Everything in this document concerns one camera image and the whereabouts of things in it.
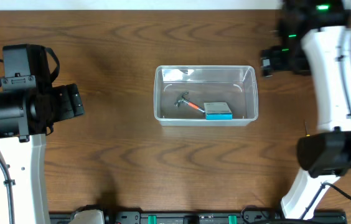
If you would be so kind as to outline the small claw hammer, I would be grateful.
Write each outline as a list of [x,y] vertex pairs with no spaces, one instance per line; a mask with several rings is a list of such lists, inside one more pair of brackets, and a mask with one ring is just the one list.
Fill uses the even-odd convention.
[[191,107],[191,108],[193,108],[193,109],[195,109],[195,110],[197,110],[197,111],[199,111],[199,112],[205,114],[205,110],[204,110],[203,108],[201,108],[200,106],[196,105],[195,103],[193,103],[193,102],[191,102],[191,101],[189,101],[189,100],[187,100],[187,99],[185,98],[185,96],[188,95],[188,94],[189,94],[188,91],[185,91],[185,92],[181,93],[181,94],[177,97],[177,99],[176,99],[174,105],[175,105],[176,107],[179,107],[181,104],[185,104],[185,105],[187,105],[187,106],[189,106],[189,107]]

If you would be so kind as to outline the black yellow screwdriver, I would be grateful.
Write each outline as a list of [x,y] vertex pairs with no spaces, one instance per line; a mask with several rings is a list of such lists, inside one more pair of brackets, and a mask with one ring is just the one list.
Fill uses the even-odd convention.
[[310,134],[309,134],[309,131],[307,128],[307,122],[305,119],[304,119],[303,123],[304,123],[305,137],[308,137],[308,136],[310,136]]

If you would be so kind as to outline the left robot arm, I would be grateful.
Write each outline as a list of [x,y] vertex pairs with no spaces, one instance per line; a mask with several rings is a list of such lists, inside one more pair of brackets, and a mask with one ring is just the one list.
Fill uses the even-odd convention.
[[54,124],[85,113],[75,84],[53,86],[51,48],[35,44],[2,49],[0,78],[0,223],[50,223],[45,187],[46,137]]

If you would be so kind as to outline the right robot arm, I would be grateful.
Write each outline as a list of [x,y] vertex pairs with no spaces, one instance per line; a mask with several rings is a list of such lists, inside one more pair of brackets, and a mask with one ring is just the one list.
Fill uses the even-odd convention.
[[351,2],[284,0],[279,45],[261,53],[263,75],[312,77],[317,133],[297,142],[299,171],[281,199],[282,219],[309,222],[325,193],[351,169]]

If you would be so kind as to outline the clear plastic container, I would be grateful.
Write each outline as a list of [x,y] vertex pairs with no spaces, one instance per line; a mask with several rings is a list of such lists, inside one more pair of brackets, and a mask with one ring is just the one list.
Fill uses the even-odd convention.
[[[226,102],[233,119],[206,120],[205,114],[181,104],[185,98],[204,103]],[[246,126],[259,116],[255,69],[249,65],[161,65],[154,79],[154,116],[163,126]]]

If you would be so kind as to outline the blue white cardboard box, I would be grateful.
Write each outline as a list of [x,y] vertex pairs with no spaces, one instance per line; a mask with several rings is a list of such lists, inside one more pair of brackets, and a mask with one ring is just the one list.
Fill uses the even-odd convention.
[[226,102],[204,103],[206,120],[233,119],[233,113]]

